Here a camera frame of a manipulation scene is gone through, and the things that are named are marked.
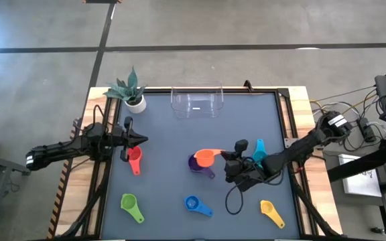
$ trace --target concrete floor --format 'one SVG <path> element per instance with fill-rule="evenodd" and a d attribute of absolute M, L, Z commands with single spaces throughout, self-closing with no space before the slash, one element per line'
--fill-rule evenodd
<path fill-rule="evenodd" d="M 0 0 L 0 48 L 97 47 L 107 11 L 108 5 L 77 0 Z M 386 0 L 124 0 L 107 46 L 385 42 Z M 0 54 L 0 157 L 24 163 L 30 148 L 68 138 L 96 56 Z M 203 80 L 232 86 L 248 79 L 257 86 L 306 86 L 310 98 L 324 98 L 373 85 L 374 76 L 386 74 L 386 48 L 105 53 L 96 85 L 125 78 L 133 65 L 149 86 Z M 354 104 L 367 92 L 329 102 Z M 377 119 L 373 110 L 368 117 Z M 359 144 L 358 135 L 351 138 Z M 21 190 L 4 199 L 0 240 L 46 236 L 61 168 L 13 174 Z M 338 204 L 338 213 L 350 237 L 386 240 L 368 231 L 382 226 L 377 207 Z"/>

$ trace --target potted plant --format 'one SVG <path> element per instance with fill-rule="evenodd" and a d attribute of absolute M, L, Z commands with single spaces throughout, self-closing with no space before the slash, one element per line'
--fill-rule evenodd
<path fill-rule="evenodd" d="M 117 84 L 110 83 L 111 89 L 104 93 L 109 98 L 119 98 L 123 100 L 127 109 L 133 114 L 138 114 L 145 110 L 147 103 L 143 95 L 145 86 L 138 88 L 138 77 L 135 69 L 132 71 L 127 79 L 127 85 L 124 81 L 117 79 Z"/>

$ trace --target purple measuring cup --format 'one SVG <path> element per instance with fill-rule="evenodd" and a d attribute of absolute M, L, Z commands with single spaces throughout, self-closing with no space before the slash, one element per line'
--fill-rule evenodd
<path fill-rule="evenodd" d="M 188 166 L 192 172 L 205 174 L 211 179 L 215 177 L 214 172 L 209 167 L 201 167 L 198 165 L 194 155 L 188 158 Z"/>

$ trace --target succulent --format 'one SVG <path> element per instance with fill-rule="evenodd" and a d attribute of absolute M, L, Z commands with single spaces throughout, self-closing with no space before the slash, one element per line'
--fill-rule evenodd
<path fill-rule="evenodd" d="M 125 81 L 117 79 L 117 84 L 110 83 L 111 89 L 104 93 L 108 98 L 119 98 L 126 101 L 127 104 L 136 105 L 142 100 L 142 94 L 145 86 L 137 88 L 138 77 L 135 73 L 135 69 L 132 67 L 132 71 L 127 78 L 127 85 Z"/>

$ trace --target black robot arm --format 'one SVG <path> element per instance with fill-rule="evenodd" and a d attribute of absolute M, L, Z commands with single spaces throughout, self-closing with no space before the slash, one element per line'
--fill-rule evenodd
<path fill-rule="evenodd" d="M 221 155 L 226 160 L 224 170 L 226 181 L 235 182 L 240 192 L 247 191 L 258 183 L 269 183 L 283 171 L 283 168 L 293 161 L 304 164 L 314 152 L 317 145 L 326 146 L 332 142 L 339 142 L 347 138 L 352 126 L 336 111 L 323 114 L 304 138 L 297 140 L 290 147 L 280 153 L 268 155 L 260 160 L 261 167 L 252 161 L 250 157 L 242 157 L 242 152 L 247 149 L 247 140 L 237 141 L 235 151 L 223 151 Z M 294 173 L 290 173 L 293 179 L 293 189 L 303 201 L 309 212 L 313 215 L 325 235 L 337 236 L 338 234 L 324 221 L 312 202 L 307 198 L 297 183 Z"/>
<path fill-rule="evenodd" d="M 55 161 L 71 159 L 88 155 L 92 161 L 105 161 L 111 158 L 113 148 L 123 146 L 121 158 L 128 161 L 128 148 L 133 148 L 148 140 L 147 137 L 135 133 L 132 129 L 133 120 L 125 118 L 123 129 L 114 126 L 108 133 L 108 128 L 101 123 L 93 123 L 82 130 L 82 135 L 71 141 L 59 142 L 52 145 L 37 146 L 26 154 L 26 167 L 36 171 L 47 167 Z"/>

